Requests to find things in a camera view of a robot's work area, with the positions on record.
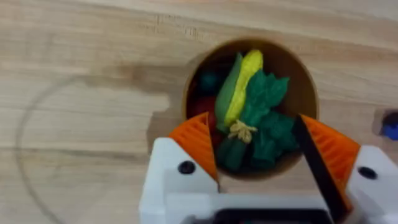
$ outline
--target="circular mark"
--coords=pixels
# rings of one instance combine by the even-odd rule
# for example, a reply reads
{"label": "circular mark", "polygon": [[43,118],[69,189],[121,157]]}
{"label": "circular mark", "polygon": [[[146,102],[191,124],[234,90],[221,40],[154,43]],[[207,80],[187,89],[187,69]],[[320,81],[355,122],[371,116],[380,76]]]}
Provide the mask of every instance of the circular mark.
{"label": "circular mark", "polygon": [[365,177],[367,179],[370,179],[370,180],[376,180],[377,179],[377,173],[372,168],[359,167],[358,168],[358,172],[359,172],[359,174],[361,174],[361,176],[363,176],[363,177]]}
{"label": "circular mark", "polygon": [[192,161],[183,161],[178,165],[178,171],[181,174],[192,174],[194,173],[196,167]]}

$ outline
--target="toy vegetable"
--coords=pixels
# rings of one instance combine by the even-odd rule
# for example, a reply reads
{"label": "toy vegetable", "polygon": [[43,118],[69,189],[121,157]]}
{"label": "toy vegetable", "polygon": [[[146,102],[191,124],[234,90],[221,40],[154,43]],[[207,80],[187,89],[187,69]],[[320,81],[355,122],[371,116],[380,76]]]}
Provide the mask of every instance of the toy vegetable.
{"label": "toy vegetable", "polygon": [[215,96],[201,97],[195,100],[194,103],[188,107],[187,111],[189,118],[208,112],[208,127],[210,132],[216,129],[216,116],[214,115],[215,101]]}
{"label": "toy vegetable", "polygon": [[259,50],[251,50],[242,59],[242,65],[238,80],[236,80],[231,104],[228,107],[224,119],[224,123],[227,127],[230,127],[232,123],[239,118],[246,100],[246,86],[251,77],[260,69],[262,69],[262,53]]}
{"label": "toy vegetable", "polygon": [[247,144],[252,133],[257,131],[262,117],[277,106],[283,99],[288,78],[277,80],[273,74],[265,76],[262,70],[250,79],[246,90],[247,98],[238,120],[230,128],[229,138],[225,139],[216,151],[217,163],[225,169],[236,172],[241,168]]}
{"label": "toy vegetable", "polygon": [[291,130],[293,119],[270,111],[265,115],[253,137],[254,153],[250,165],[257,169],[269,169],[275,166],[275,160],[284,151],[293,151],[297,148]]}
{"label": "toy vegetable", "polygon": [[224,133],[228,133],[228,127],[225,125],[225,115],[228,111],[228,107],[231,104],[232,96],[234,94],[236,81],[239,77],[239,72],[241,70],[242,55],[237,54],[235,63],[226,78],[223,87],[221,87],[220,92],[217,95],[215,115],[217,118],[217,129]]}

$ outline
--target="wooden table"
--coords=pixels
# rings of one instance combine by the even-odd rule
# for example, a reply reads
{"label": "wooden table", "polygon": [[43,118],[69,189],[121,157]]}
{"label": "wooden table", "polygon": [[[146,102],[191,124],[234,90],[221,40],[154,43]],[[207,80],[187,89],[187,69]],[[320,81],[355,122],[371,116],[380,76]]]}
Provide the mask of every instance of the wooden table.
{"label": "wooden table", "polygon": [[[258,0],[0,2],[0,219],[138,223],[148,148],[181,122],[182,88],[203,54],[242,36],[300,56],[321,120],[398,161],[377,135],[398,106],[398,2]],[[313,194],[303,160],[228,192]]]}

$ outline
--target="wooden bowl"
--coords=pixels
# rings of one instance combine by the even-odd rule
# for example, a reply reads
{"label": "wooden bowl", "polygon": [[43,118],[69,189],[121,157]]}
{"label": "wooden bowl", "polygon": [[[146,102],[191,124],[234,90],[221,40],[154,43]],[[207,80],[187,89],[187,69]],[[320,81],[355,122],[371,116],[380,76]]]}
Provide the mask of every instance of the wooden bowl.
{"label": "wooden bowl", "polygon": [[[284,100],[278,106],[280,113],[294,117],[296,114],[304,114],[311,118],[318,119],[319,103],[315,84],[311,74],[299,58],[285,47],[265,39],[238,39],[223,43],[212,50],[199,64],[194,73],[188,78],[183,93],[182,114],[187,119],[187,105],[193,100],[193,87],[198,74],[214,65],[232,67],[236,54],[245,54],[252,49],[259,49],[264,57],[264,71],[274,73],[277,78],[289,77],[289,89]],[[263,179],[281,174],[291,168],[301,159],[300,152],[284,154],[276,166],[261,173],[245,173],[244,175],[232,175],[236,178]]]}

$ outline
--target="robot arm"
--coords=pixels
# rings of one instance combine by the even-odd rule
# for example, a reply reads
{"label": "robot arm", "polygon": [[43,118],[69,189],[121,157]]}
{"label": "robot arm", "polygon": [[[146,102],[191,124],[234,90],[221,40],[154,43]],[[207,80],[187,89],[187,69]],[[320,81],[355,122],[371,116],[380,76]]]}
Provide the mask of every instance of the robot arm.
{"label": "robot arm", "polygon": [[[221,194],[217,180],[202,168],[200,161],[194,160],[174,139],[159,138],[150,157],[140,201],[141,224],[241,223],[243,220],[398,223],[398,168],[380,149],[360,146],[342,193],[337,183],[332,183],[334,193],[324,184],[322,176],[328,175],[329,183],[332,181],[331,170],[322,174],[313,168],[316,160],[327,162],[314,159],[308,149],[304,154],[307,160],[311,159],[308,163],[322,196]],[[351,208],[344,205],[344,200],[341,203],[330,200],[333,197],[346,197]]]}

